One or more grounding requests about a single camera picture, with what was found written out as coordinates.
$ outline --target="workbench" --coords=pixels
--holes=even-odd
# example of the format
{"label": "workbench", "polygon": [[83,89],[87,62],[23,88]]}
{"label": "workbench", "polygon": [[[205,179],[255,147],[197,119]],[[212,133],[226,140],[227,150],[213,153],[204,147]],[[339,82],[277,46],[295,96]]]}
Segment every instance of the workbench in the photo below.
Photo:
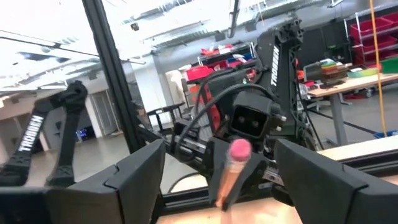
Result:
{"label": "workbench", "polygon": [[[376,154],[398,149],[398,136],[375,139],[366,142],[351,144],[347,146],[336,147],[320,151],[318,153],[334,160],[349,159],[359,156]],[[386,181],[398,185],[398,175],[384,177]],[[187,180],[177,184],[174,190],[188,190],[206,185],[204,177],[198,175],[190,177]],[[232,206],[229,213],[232,218],[232,224],[295,224],[302,223],[294,207],[280,203],[273,198],[255,200],[252,202],[237,203]],[[159,224],[220,224],[222,213],[218,208],[209,208],[193,212],[185,212],[175,215],[160,217]]]}
{"label": "workbench", "polygon": [[[398,74],[381,74],[381,82],[390,82],[398,80]],[[334,86],[329,89],[315,89],[308,92],[308,95],[314,98],[320,98],[324,96],[329,96],[331,104],[331,113],[333,117],[333,123],[335,125],[335,133],[337,138],[337,146],[344,146],[349,144],[347,139],[347,134],[344,127],[344,119],[341,107],[341,99],[339,97],[340,93],[347,91],[357,90],[360,88],[366,88],[377,84],[377,75],[362,77],[362,78],[345,78],[344,83],[341,85]]]}

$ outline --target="black metal frame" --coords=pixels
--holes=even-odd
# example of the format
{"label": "black metal frame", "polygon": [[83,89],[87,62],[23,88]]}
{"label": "black metal frame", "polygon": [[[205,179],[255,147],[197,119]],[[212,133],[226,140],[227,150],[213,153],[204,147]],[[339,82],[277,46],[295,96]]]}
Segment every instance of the black metal frame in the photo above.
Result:
{"label": "black metal frame", "polygon": [[95,45],[114,99],[118,118],[130,153],[145,146],[145,141],[138,135],[136,127],[136,105],[132,102],[126,76],[121,65],[111,29],[106,18],[102,0],[83,0],[87,19],[93,31]]}
{"label": "black metal frame", "polygon": [[[138,128],[139,122],[136,118],[135,106],[131,101],[126,77],[118,57],[118,51],[115,47],[103,4],[101,0],[83,0],[83,5],[90,27],[93,30],[95,44],[98,49],[109,89],[114,97],[116,111],[118,112],[122,124],[127,146],[130,152],[133,153],[143,147],[145,142],[140,137],[142,131]],[[148,138],[157,139],[158,137],[148,136]],[[347,159],[342,162],[377,176],[398,174],[398,149]],[[262,195],[244,198],[242,200],[249,201],[271,196],[270,192],[267,191],[267,187],[265,187],[263,192]],[[164,207],[157,206],[154,213],[162,215],[212,207],[212,205],[209,204],[208,187],[166,194],[163,195],[163,197],[159,194],[158,197],[157,205],[163,204]]]}
{"label": "black metal frame", "polygon": [[[352,159],[344,159],[340,162],[376,177],[397,175],[398,149]],[[262,194],[256,195],[255,197],[242,198],[238,200],[238,202],[247,202],[269,197],[272,197],[271,185],[265,186]],[[164,195],[164,203],[165,207],[162,215],[172,215],[214,207],[209,204],[208,187]]]}

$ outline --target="orange cord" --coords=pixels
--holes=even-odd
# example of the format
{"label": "orange cord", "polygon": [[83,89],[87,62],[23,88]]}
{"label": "orange cord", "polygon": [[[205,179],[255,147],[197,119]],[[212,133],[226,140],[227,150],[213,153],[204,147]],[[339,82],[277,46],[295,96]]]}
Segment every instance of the orange cord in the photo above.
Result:
{"label": "orange cord", "polygon": [[374,17],[374,7],[373,0],[369,0],[371,16],[372,16],[372,27],[373,27],[373,38],[374,38],[374,48],[376,51],[376,66],[377,66],[377,85],[379,87],[379,106],[381,115],[381,126],[383,128],[384,137],[387,137],[386,121],[384,120],[384,103],[383,103],[383,91],[381,90],[381,74],[380,74],[380,58],[379,58],[379,46],[377,44],[377,31],[376,31],[376,20]]}

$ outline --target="pink eraser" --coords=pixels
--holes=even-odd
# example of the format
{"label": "pink eraser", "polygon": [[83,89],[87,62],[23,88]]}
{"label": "pink eraser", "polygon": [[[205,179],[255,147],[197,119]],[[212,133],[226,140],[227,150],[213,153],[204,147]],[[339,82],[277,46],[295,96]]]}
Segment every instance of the pink eraser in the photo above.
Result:
{"label": "pink eraser", "polygon": [[237,139],[231,143],[229,147],[229,156],[234,161],[246,161],[251,156],[251,144],[248,140]]}

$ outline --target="plastic container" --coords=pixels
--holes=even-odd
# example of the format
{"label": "plastic container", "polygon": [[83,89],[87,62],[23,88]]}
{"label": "plastic container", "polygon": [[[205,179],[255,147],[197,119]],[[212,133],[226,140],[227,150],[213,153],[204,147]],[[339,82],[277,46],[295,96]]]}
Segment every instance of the plastic container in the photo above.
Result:
{"label": "plastic container", "polygon": [[[387,19],[376,18],[374,21],[376,23],[377,32],[390,29],[393,26],[393,22]],[[361,37],[373,33],[372,20],[359,23],[359,27],[361,29]],[[359,40],[359,30],[356,24],[351,25],[350,34],[354,39]]]}
{"label": "plastic container", "polygon": [[228,62],[226,60],[222,60],[220,62],[209,64],[207,67],[217,71],[223,68],[228,68]]}
{"label": "plastic container", "polygon": [[382,16],[383,19],[387,19],[388,21],[392,22],[392,25],[398,26],[398,12],[391,13],[385,16]]}
{"label": "plastic container", "polygon": [[196,66],[187,70],[188,81],[196,80],[198,78],[207,77],[211,72],[214,72],[212,68],[207,66]]}
{"label": "plastic container", "polygon": [[[398,54],[393,51],[393,50],[387,50],[380,52],[379,54],[379,59],[380,61],[385,60],[387,58],[394,58],[398,57]],[[376,66],[376,54],[369,54],[365,55],[365,62],[363,61],[362,55],[357,55],[355,57],[355,64],[356,65],[366,65],[368,68],[369,67],[375,67]]]}
{"label": "plastic container", "polygon": [[[398,130],[388,131],[388,132],[387,132],[387,137],[395,136],[395,135],[397,135],[397,134],[398,134]],[[384,133],[375,133],[375,134],[373,134],[373,136],[374,136],[375,138],[384,138],[384,137],[385,137],[385,136],[384,136]]]}
{"label": "plastic container", "polygon": [[[388,36],[384,36],[384,37],[378,37],[377,38],[377,42],[378,42],[378,47],[379,47],[379,50],[380,50],[380,49],[383,49],[385,47],[389,47],[391,45],[396,44],[397,43],[397,39],[395,37],[392,37],[392,36],[388,35]],[[368,53],[368,52],[374,51],[375,49],[376,49],[376,47],[374,46],[374,40],[373,39],[365,40],[363,42],[363,52],[364,53]],[[361,47],[356,47],[355,48],[355,52],[357,54],[362,55]]]}
{"label": "plastic container", "polygon": [[362,78],[377,74],[377,68],[368,68],[358,72],[347,72],[348,78]]}
{"label": "plastic container", "polygon": [[390,58],[381,62],[383,74],[398,73],[398,55],[396,58]]}

